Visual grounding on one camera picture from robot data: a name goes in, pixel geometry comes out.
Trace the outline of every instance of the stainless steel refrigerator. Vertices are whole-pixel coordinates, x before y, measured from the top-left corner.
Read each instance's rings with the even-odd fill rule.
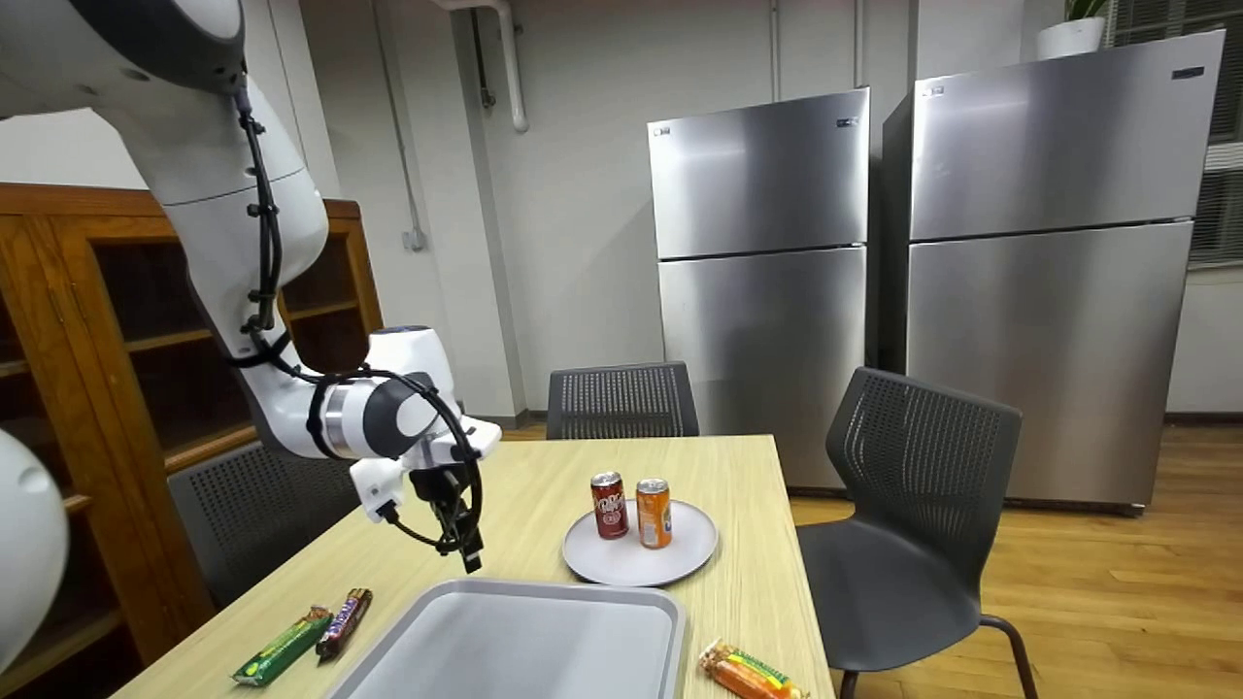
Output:
[[[1225,29],[917,81],[882,363],[1022,409],[1018,501],[1147,508]]]
[[[707,436],[777,436],[834,490],[824,436],[866,341],[870,93],[649,123],[668,358]]]

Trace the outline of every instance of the soda can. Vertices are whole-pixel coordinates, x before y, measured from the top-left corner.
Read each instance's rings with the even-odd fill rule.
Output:
[[[623,472],[618,468],[595,472],[592,501],[595,501],[595,533],[602,539],[623,539],[629,533]]]
[[[633,490],[636,495],[636,543],[645,548],[668,548],[671,523],[668,523],[668,481],[645,478]]]

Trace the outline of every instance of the table top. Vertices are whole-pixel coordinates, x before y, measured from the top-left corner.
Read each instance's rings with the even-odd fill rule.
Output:
[[[689,614],[679,683],[689,699],[728,693],[694,670],[694,655],[714,640],[769,658],[816,699],[833,693],[777,445],[765,436],[500,444],[482,460],[484,552],[479,579],[575,582],[560,548],[566,526],[592,511],[592,472],[597,468],[618,468],[629,486],[664,478],[671,495],[705,508],[723,537],[705,572],[664,587]],[[421,533],[439,533],[412,493],[402,501],[402,515]],[[371,587],[372,608],[339,665],[316,665],[306,652],[264,687],[264,693],[328,693],[425,589],[455,579],[464,579],[460,556],[439,557],[396,526],[351,511],[119,693],[228,693],[233,670],[294,617],[310,604],[339,608],[351,587]]]

